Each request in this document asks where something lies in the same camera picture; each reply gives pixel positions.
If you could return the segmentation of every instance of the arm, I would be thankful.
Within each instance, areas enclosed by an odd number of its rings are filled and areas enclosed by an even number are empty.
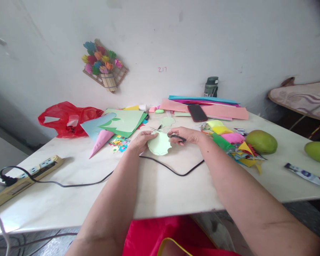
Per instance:
[[[320,238],[213,140],[183,127],[172,129],[172,133],[199,146],[219,199],[255,255],[320,255]]]
[[[66,256],[122,255],[137,194],[139,154],[157,134],[141,132],[98,195]]]

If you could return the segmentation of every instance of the plug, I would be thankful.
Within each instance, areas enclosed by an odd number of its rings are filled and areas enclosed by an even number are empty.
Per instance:
[[[12,186],[13,184],[15,184],[18,181],[18,178],[12,178],[12,177],[6,176],[6,175],[2,175],[1,179],[3,182],[5,182],[7,187]]]

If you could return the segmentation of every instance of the smartphone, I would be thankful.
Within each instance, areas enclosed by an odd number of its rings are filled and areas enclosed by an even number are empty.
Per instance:
[[[187,106],[188,111],[194,122],[205,122],[207,121],[207,116],[205,115],[202,107],[198,104]]]

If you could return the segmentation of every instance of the white wall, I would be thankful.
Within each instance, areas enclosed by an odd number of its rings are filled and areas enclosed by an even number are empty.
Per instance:
[[[0,138],[0,170],[6,166],[17,165],[27,157],[28,155]]]
[[[320,79],[320,6],[313,0],[0,0],[0,124],[30,144],[55,136],[47,107],[158,104],[203,93],[271,118],[267,92],[284,79]],[[81,71],[85,41],[101,39],[130,72],[115,95]],[[158,67],[167,67],[159,73]]]

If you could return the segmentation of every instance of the written number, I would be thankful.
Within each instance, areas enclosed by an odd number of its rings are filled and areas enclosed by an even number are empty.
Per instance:
[[[159,72],[167,72],[167,67],[164,67],[164,68],[158,68],[159,69]]]

